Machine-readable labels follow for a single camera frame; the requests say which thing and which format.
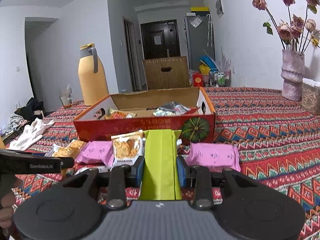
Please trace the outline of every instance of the refrigerator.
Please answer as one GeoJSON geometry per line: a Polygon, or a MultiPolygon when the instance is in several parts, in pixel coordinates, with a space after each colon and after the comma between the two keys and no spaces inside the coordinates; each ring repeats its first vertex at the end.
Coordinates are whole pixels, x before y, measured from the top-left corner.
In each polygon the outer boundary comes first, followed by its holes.
{"type": "Polygon", "coordinates": [[[206,53],[215,60],[214,53],[214,39],[211,47],[211,38],[209,40],[209,47],[207,47],[208,42],[208,20],[206,16],[185,16],[184,24],[187,37],[187,46],[188,46],[188,60],[189,68],[191,70],[199,70],[201,64],[199,58],[205,56],[206,53]],[[191,22],[199,17],[202,22],[198,27],[193,27],[191,22]]]}

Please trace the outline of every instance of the pink vase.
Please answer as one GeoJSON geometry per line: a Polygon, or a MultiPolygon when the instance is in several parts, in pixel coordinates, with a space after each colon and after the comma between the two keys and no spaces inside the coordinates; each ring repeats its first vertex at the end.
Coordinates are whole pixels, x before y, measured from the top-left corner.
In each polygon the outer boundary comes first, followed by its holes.
{"type": "Polygon", "coordinates": [[[284,79],[282,96],[293,101],[300,101],[304,75],[304,55],[292,49],[283,49],[281,69],[281,77],[284,79]]]}

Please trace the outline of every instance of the pumpkin illustration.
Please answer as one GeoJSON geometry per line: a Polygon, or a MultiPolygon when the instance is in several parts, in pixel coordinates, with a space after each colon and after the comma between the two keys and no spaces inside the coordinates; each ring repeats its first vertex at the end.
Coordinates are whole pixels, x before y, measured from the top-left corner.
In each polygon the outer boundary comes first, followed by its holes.
{"type": "Polygon", "coordinates": [[[197,143],[207,138],[210,133],[210,123],[204,118],[193,117],[183,123],[181,130],[184,139],[197,143]]]}

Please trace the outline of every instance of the patterned red blanket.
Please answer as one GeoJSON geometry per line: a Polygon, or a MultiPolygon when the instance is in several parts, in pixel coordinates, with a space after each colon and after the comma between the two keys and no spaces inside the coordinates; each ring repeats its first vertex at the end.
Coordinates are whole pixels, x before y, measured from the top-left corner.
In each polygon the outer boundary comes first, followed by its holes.
{"type": "MultiPolygon", "coordinates": [[[[207,88],[217,111],[214,141],[237,145],[241,171],[275,190],[294,198],[306,212],[299,240],[320,239],[320,123],[298,102],[286,100],[280,90],[258,88],[207,88]]],[[[74,117],[85,106],[78,102],[47,117],[56,123],[41,141],[29,150],[47,152],[53,143],[66,146],[77,138],[74,117]]],[[[72,175],[81,166],[75,165],[72,175]]],[[[24,180],[15,189],[17,205],[62,180],[61,175],[20,175],[24,180]]],[[[128,188],[127,197],[137,198],[138,189],[128,188]]],[[[220,190],[212,189],[215,203],[221,203],[220,190]]],[[[103,203],[106,189],[99,202],[103,203]]],[[[191,189],[183,190],[192,199],[191,189]]]]}

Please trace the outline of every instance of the genrobotai logo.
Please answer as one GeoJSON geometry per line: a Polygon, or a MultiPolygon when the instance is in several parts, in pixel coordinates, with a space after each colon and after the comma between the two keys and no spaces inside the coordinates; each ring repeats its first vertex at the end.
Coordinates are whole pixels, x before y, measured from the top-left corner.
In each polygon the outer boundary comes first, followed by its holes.
{"type": "Polygon", "coordinates": [[[41,165],[41,164],[38,164],[38,165],[33,165],[33,164],[30,164],[30,168],[31,169],[53,169],[53,165],[41,165]]]}

